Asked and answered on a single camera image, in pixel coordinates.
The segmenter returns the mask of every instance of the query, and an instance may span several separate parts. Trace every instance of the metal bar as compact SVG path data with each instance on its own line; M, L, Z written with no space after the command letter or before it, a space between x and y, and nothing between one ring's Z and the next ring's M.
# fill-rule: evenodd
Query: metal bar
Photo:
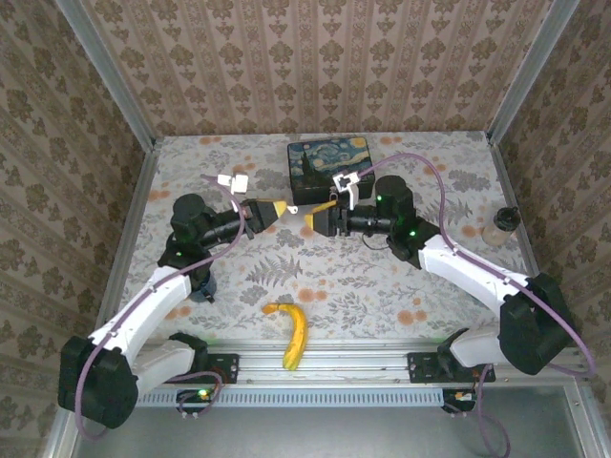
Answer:
M157 388L138 398L137 407L178 407L177 395L183 388ZM444 405L441 388L256 388L226 386L217 407L440 407ZM184 407L201 408L185 403Z
M564 388L564 392L584 455L588 458L609 458L609 437L592 389L573 382Z
M108 278L104 297L102 298L102 304L97 314L95 329L98 329L106 323L106 321L113 317L118 311L121 297L123 296L123 287L125 286L130 268L130 262L134 255L137 234L140 231L140 222L144 215L144 208L146 207L146 201L151 190L151 183L155 176L159 150L160 144L155 147L152 154L144 157L140 175L137 179L136 189L132 196L132 203L130 204L130 209L127 213L125 224L123 225L121 240L116 249L111 275Z
M68 20L76 39L94 64L104 85L125 116L144 152L149 155L155 144L155 133L139 108L134 95L121 72L115 65L102 38L95 29L94 22L79 0L57 0L57 6Z
M270 341L218 341L211 353L238 353L240 376L237 385L278 387L422 387L411 384L407 355L415 351L436 351L437 342L426 340L312 341L299 369L282 368L285 343ZM565 349L553 363L582 370L579 352ZM495 366L496 383L490 387L570 385L572 377L544 368L537 376L519 372L509 364ZM429 384L427 387L466 387L469 384Z
M65 458L72 456L76 447L78 430L74 425L74 414L60 408L55 414L47 445L42 458Z
M514 193L514 188L512 186L511 181L509 180L509 174L507 173L507 168L505 167L505 163L503 162L503 157L501 156L500 149L498 148L498 144L491 144L490 149L493 155L493 161L496 167L496 173L498 175L498 181L500 182L500 187L503 190L503 194L505 195L505 201L509 206L519 207L517 204L516 193ZM526 264L526 272L528 275L535 277L539 274L539 269L537 265L537 259L535 258L535 252L533 251L533 246L528 238L528 233L526 232L526 226L524 225L524 221L520 223L520 225L516 229L517 235L517 243L519 244L520 251L522 252L522 256L524 257L524 263Z
M494 144L498 144L509 129L578 4L579 0L557 0L550 7L488 129Z

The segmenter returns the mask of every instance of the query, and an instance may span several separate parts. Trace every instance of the white connector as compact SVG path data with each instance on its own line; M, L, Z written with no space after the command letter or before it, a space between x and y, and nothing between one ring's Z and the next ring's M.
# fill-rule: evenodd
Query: white connector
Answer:
M358 172L352 172L344 175L344 173L333 176L333 182L339 193L348 192L350 195L349 208L354 210L354 207L359 202L359 187L357 183L361 181Z
M248 189L248 175L245 174L235 174L234 176L219 174L217 176L217 182L222 186L227 186L229 192L234 196L236 194L246 194L246 189ZM231 205L233 206L234 212L238 212L238 207L233 201Z

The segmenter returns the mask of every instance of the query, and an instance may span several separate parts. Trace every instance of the starry night box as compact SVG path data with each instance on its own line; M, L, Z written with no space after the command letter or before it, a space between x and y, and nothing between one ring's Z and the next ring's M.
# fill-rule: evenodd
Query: starry night box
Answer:
M288 170L294 205L329 201L333 176L371 166L367 141L361 136L300 141L288 145ZM370 198L373 172L358 183L359 197Z

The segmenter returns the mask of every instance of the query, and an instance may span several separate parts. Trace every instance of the table surface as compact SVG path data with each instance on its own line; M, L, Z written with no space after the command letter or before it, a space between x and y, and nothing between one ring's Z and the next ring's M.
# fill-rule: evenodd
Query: table surface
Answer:
M376 162L401 152L431 160L447 192L446 225L468 249L499 265L525 272L515 236L493 248L481 227L504 206L491 151L481 132L359 134ZM198 193L217 211L229 208L221 193L201 174L249 175L247 198L291 201L286 145L293 141L354 135L228 135L167 137L131 260L122 305L148 280L170 234L176 198ZM414 192L418 213L437 223L439 190L432 172L416 161L400 161L376 170L397 174ZM253 240L239 245L213 266L216 301L189 299L170 312L154 339L182 331L208 342L215 339L283 340L292 332L284 314L264 315L268 302L295 302L309 321L309 338L440 339L461 327L495 319L481 303L448 281L396 259L389 249L369 250L360 236L327 239L313 234L306 213L288 212ZM384 238L368 239L381 247Z

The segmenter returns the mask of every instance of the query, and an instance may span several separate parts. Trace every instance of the jar lid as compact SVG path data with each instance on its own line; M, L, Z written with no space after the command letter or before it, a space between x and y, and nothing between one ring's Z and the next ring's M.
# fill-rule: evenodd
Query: jar lid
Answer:
M521 221L517 207L503 207L496 212L495 225L501 231L513 232Z

